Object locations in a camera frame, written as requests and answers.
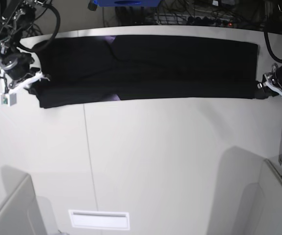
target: white table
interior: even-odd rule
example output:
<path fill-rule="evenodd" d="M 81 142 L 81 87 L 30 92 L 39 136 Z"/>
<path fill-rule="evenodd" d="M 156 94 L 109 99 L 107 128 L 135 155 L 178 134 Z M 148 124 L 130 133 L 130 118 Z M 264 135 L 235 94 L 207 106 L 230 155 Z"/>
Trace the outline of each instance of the white table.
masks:
<path fill-rule="evenodd" d="M 248 30 L 133 26 L 59 37 L 124 34 L 256 43 L 258 80 L 273 63 L 263 33 Z M 32 47 L 47 38 L 22 43 Z M 282 36 L 270 35 L 270 41 L 282 57 Z M 259 179 L 262 159 L 277 161 L 280 150 L 279 97 L 131 100 L 48 110 L 40 109 L 36 97 L 26 92 L 17 100 L 11 108 L 0 106 L 0 167 L 30 173 L 41 208 L 53 211 L 58 228 L 71 235 L 100 231 L 72 228 L 68 209 L 130 212 L 134 235 L 214 234 L 209 223 L 226 210 L 216 234 L 229 234 L 244 188 Z M 0 201 L 4 196 L 0 176 Z"/>

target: black cloth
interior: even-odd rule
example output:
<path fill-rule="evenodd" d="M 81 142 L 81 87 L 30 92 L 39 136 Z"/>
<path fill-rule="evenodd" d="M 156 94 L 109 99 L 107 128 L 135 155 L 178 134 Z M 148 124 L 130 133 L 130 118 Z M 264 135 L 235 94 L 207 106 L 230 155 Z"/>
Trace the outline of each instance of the black cloth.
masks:
<path fill-rule="evenodd" d="M 37 53 L 51 82 L 30 89 L 42 108 L 176 97 L 254 98 L 258 46 L 153 35 L 55 39 Z"/>

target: gray partition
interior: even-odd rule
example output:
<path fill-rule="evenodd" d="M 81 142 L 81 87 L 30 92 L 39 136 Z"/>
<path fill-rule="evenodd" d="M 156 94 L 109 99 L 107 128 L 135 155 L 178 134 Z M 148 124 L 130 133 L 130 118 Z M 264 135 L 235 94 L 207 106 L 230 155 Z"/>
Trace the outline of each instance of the gray partition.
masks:
<path fill-rule="evenodd" d="M 244 235 L 282 234 L 282 178 L 264 161 Z"/>
<path fill-rule="evenodd" d="M 12 192 L 0 205 L 0 235 L 47 235 L 31 176 L 15 178 L 17 184 L 10 184 Z"/>

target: power strip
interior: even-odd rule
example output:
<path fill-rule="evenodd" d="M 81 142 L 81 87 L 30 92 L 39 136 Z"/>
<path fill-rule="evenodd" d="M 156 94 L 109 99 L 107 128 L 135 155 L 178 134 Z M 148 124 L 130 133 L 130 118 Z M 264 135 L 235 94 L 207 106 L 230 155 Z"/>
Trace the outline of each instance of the power strip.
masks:
<path fill-rule="evenodd" d="M 230 23 L 231 19 L 206 17 L 201 15 L 196 15 L 193 17 L 192 15 L 188 14 L 154 14 L 154 20 L 157 22 L 157 24 L 162 25 L 199 25 L 226 28 L 236 27 L 236 25 Z"/>

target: white panel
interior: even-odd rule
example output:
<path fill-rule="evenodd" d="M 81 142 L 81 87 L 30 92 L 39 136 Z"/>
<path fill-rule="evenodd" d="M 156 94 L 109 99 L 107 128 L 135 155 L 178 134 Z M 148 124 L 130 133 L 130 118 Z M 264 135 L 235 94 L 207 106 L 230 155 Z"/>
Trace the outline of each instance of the white panel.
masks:
<path fill-rule="evenodd" d="M 106 230 L 130 230 L 129 213 L 70 210 L 73 227 Z"/>

